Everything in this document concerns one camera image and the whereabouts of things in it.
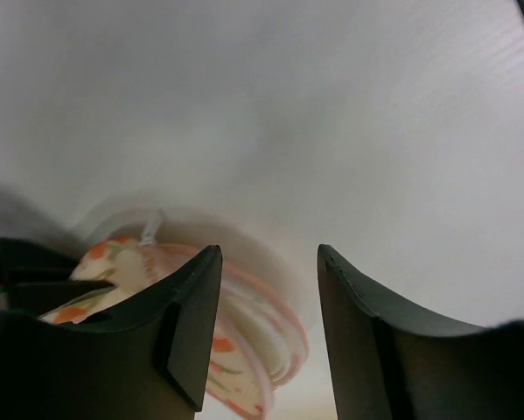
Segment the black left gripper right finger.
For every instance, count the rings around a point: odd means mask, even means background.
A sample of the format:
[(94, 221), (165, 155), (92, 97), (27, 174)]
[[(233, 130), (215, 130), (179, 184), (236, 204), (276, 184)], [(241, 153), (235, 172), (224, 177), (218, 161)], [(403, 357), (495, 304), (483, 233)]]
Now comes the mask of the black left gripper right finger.
[(524, 419), (524, 320), (446, 317), (328, 245), (318, 288), (338, 418)]

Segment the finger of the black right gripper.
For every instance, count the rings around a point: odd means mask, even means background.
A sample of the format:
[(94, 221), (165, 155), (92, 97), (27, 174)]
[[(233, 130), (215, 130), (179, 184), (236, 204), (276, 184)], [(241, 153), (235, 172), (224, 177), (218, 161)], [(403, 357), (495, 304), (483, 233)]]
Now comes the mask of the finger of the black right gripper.
[(70, 278), (77, 261), (34, 241), (0, 237), (0, 310), (19, 309), (34, 316), (111, 283)]

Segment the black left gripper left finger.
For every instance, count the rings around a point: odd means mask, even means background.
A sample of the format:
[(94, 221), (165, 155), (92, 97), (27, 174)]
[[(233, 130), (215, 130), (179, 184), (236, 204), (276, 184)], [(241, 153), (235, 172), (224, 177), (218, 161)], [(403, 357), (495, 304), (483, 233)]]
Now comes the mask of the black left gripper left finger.
[(202, 410), (222, 254), (79, 324), (0, 311), (0, 419), (192, 419)]

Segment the floral mesh laundry bag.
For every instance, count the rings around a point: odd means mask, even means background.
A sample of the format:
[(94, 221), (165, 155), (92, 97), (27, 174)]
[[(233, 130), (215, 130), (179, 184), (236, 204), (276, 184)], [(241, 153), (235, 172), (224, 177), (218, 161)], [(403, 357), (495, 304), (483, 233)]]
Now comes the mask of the floral mesh laundry bag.
[[(67, 301), (41, 319), (50, 324), (88, 320), (196, 256), (198, 248), (157, 238), (163, 220), (154, 213), (140, 234), (107, 239), (89, 249), (69, 284), (102, 280), (109, 285)], [(224, 263), (206, 392), (244, 419), (264, 419), (274, 406), (275, 390), (297, 375), (308, 355), (305, 331), (291, 308), (268, 285)]]

